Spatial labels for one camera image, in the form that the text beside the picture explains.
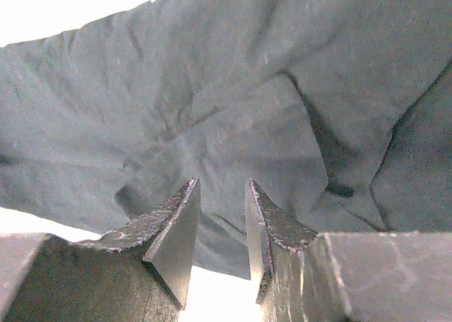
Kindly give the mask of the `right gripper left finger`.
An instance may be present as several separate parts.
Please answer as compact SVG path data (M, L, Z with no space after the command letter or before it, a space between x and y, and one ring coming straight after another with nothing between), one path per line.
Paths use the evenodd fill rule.
M1 235L2 321L176 321L186 306L201 185L96 241Z

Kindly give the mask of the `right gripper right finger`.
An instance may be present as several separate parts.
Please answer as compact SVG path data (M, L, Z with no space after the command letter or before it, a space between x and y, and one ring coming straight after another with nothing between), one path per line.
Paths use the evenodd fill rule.
M254 180L251 283L264 321L450 321L449 233L318 233Z

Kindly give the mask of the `black t shirt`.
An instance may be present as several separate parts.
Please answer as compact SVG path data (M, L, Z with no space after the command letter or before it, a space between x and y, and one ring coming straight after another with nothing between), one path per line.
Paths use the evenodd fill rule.
M451 0L156 0L1 49L1 206L103 233L201 181L195 264L247 278L244 190L320 232L451 229Z

